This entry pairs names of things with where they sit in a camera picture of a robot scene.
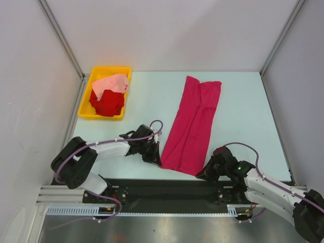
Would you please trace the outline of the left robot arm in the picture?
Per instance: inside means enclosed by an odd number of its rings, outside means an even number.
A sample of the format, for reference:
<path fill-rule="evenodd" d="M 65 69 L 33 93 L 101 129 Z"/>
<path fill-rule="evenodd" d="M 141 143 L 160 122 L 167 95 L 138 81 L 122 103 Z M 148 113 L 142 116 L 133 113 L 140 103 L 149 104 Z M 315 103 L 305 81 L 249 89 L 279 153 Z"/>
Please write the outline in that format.
<path fill-rule="evenodd" d="M 111 199 L 112 190 L 106 179 L 93 173 L 96 162 L 112 158 L 139 154 L 142 161 L 161 166 L 159 140 L 163 124 L 154 130 L 152 125 L 140 125 L 137 130 L 121 134 L 112 140 L 88 143 L 80 136 L 72 138 L 60 153 L 52 160 L 51 169 L 55 181 L 69 189 L 81 188 L 94 193 L 100 202 Z"/>

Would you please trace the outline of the magenta t shirt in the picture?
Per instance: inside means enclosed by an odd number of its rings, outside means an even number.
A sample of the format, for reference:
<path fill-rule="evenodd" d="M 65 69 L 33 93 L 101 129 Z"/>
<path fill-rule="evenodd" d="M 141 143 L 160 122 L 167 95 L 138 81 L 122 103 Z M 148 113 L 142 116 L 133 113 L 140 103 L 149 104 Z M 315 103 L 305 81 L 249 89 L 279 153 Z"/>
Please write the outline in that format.
<path fill-rule="evenodd" d="M 161 167 L 195 176 L 205 164 L 213 119 L 221 96 L 220 81 L 188 76 L 179 109 L 161 155 Z"/>

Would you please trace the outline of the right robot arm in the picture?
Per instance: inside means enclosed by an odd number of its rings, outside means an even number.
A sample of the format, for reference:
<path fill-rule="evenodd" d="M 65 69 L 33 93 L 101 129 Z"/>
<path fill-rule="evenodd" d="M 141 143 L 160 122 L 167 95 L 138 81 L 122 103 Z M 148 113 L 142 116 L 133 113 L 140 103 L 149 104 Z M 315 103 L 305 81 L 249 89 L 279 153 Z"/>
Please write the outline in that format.
<path fill-rule="evenodd" d="M 308 242 L 323 241 L 323 196 L 316 190 L 304 191 L 262 173 L 257 163 L 238 161 L 227 146 L 214 150 L 197 178 L 217 183 L 221 176 L 233 182 L 230 195 L 221 192 L 226 202 L 250 201 L 265 207 L 291 223 Z"/>

